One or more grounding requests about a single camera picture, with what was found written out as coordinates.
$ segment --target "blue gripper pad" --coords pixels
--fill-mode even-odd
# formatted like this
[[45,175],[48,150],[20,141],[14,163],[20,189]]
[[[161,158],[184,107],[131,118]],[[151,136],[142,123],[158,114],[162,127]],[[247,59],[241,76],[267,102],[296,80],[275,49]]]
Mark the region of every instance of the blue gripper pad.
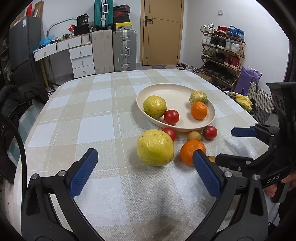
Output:
[[197,170],[209,194],[218,199],[221,194],[221,183],[204,159],[205,155],[203,155],[203,157],[199,152],[202,151],[198,150],[193,153],[193,164],[195,169]]
[[234,137],[254,137],[257,135],[257,131],[252,127],[250,128],[234,127],[231,130],[231,135]]
[[79,196],[85,186],[89,176],[98,163],[98,152],[90,148],[80,159],[82,162],[76,173],[73,175],[69,183],[69,194],[72,198]]

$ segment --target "refrigerator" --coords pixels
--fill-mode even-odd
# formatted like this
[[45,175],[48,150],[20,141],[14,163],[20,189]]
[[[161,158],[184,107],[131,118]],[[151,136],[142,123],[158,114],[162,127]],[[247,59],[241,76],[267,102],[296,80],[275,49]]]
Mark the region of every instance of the refrigerator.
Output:
[[33,55],[40,40],[40,18],[25,17],[9,30],[9,56],[17,87],[35,81],[44,84],[40,62]]

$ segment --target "small brown fruit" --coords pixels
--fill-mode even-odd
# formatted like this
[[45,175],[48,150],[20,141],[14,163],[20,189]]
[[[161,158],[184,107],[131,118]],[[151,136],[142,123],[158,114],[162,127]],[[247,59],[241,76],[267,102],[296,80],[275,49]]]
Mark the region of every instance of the small brown fruit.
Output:
[[210,162],[216,163],[216,157],[215,156],[208,156],[208,159],[210,160]]
[[201,135],[197,131],[192,131],[187,135],[187,141],[192,141],[192,140],[200,141],[201,138],[202,138]]

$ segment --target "teal suitcase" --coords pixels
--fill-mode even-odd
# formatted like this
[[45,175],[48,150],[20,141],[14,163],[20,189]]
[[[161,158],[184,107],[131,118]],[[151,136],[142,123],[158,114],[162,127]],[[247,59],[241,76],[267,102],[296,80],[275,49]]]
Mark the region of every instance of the teal suitcase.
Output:
[[113,25],[113,0],[94,1],[94,25],[101,28]]

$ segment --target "red tomato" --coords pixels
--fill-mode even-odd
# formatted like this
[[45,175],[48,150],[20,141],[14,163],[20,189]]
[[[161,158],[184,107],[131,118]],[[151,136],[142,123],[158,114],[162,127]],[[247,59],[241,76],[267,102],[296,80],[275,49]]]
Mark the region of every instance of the red tomato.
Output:
[[163,118],[166,123],[174,125],[179,121],[179,113],[175,110],[168,110]]
[[218,134],[218,131],[213,126],[207,126],[206,128],[204,128],[202,132],[202,135],[207,140],[213,140],[217,136],[217,134]]
[[173,129],[171,128],[164,128],[161,129],[162,131],[164,131],[166,134],[168,134],[170,136],[170,138],[172,138],[173,141],[176,140],[176,133]]

